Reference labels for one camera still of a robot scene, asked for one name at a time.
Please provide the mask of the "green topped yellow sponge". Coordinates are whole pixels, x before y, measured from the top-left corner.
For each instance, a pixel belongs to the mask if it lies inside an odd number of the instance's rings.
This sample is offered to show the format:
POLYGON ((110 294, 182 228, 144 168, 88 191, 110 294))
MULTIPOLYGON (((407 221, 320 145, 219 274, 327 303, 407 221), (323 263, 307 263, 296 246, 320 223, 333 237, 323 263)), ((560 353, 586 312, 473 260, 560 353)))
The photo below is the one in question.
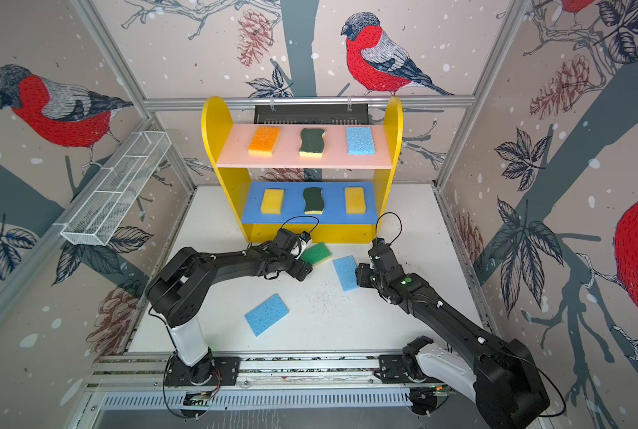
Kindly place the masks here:
POLYGON ((300 259, 312 266, 317 266, 331 259, 332 257, 333 254, 331 253, 331 250, 329 250, 329 248, 326 246, 326 244, 323 242, 319 242, 307 248, 300 256, 300 259))

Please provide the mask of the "dark green scrub sponge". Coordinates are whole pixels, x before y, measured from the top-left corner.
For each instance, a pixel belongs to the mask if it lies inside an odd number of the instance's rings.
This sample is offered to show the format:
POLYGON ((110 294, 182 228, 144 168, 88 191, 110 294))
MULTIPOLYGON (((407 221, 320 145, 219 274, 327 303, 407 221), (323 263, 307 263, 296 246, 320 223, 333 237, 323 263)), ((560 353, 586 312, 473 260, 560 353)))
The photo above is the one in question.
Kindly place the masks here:
POLYGON ((324 155, 324 129, 304 128, 300 132, 301 145, 299 155, 301 157, 321 158, 324 155))
POLYGON ((305 201, 305 215, 321 215, 325 209, 323 189, 320 187, 309 187, 304 189, 303 198, 305 201))

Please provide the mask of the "yellow sponge front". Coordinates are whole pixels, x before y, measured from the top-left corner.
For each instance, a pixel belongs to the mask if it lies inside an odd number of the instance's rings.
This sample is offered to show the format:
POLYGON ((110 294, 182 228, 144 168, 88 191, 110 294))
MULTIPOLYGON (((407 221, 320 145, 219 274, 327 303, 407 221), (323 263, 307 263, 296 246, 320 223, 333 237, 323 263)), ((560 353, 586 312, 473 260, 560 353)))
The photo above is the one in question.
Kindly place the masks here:
POLYGON ((365 190, 363 187, 347 187, 344 189, 345 210, 347 215, 364 215, 367 212, 365 190))

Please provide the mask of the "orange topped yellow sponge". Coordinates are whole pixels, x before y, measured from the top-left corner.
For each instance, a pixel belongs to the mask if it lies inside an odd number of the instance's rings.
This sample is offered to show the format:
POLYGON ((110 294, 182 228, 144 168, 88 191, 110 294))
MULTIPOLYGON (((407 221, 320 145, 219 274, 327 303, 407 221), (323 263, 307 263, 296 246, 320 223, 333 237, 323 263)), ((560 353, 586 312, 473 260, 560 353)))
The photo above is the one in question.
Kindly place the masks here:
POLYGON ((281 135, 280 127, 258 126, 247 151, 255 157, 271 157, 281 135))

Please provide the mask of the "dark green scrub sponge front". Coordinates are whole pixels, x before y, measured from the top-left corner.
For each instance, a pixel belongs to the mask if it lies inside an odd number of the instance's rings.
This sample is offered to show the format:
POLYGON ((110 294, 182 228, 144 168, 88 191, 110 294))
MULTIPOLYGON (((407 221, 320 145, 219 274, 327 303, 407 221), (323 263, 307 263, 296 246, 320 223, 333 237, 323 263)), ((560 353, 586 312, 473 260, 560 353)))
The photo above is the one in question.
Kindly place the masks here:
POLYGON ((301 145, 299 155, 301 157, 321 158, 324 155, 324 129, 304 128, 300 132, 301 145))

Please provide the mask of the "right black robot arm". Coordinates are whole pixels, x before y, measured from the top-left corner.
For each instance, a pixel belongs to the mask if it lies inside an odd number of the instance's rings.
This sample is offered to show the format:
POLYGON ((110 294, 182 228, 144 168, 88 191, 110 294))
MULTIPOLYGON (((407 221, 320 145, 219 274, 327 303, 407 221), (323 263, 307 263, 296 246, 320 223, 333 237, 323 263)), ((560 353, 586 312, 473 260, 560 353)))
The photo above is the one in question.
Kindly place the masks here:
POLYGON ((453 352, 437 349, 419 337, 408 359, 408 376, 449 384, 472 400, 492 428, 526 428, 551 404, 532 353, 521 341, 504 341, 473 323, 450 305, 420 275, 406 273, 392 247, 376 238, 369 263, 356 270, 361 288, 378 291, 436 332, 453 352))

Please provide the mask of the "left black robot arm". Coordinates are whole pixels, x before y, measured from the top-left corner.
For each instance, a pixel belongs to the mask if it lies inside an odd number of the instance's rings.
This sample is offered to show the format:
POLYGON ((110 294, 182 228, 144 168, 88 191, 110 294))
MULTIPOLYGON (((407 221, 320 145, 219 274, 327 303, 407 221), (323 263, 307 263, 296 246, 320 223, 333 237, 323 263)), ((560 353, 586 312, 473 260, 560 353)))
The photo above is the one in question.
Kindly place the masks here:
POLYGON ((228 253, 179 250, 147 286, 146 296, 163 318, 178 361, 204 381, 212 367, 212 352, 206 344, 197 313, 210 288, 242 277, 272 280, 280 273, 302 282, 313 266, 300 258, 311 243, 309 232, 297 234, 281 228, 271 241, 228 253))

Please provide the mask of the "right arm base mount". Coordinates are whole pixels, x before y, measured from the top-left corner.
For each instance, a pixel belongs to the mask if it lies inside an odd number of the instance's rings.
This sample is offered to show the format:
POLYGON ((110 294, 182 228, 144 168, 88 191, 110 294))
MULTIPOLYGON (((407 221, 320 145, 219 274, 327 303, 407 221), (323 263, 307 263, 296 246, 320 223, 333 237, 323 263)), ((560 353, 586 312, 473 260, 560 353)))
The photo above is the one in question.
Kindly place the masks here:
POLYGON ((425 375, 416 360, 417 353, 424 346, 434 343, 435 341, 427 336, 419 336, 409 342, 400 354, 380 355, 379 366, 373 371, 373 376, 383 384, 436 383, 433 389, 442 391, 446 384, 425 375))

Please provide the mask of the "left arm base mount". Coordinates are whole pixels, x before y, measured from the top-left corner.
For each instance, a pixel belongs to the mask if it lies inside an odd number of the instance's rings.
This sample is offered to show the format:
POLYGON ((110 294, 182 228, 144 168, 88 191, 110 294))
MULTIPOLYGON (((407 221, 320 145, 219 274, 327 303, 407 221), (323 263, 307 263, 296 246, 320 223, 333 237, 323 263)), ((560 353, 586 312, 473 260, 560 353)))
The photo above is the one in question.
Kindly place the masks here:
POLYGON ((240 357, 215 356, 211 351, 194 366, 172 354, 165 369, 165 387, 233 386, 240 370, 240 357))

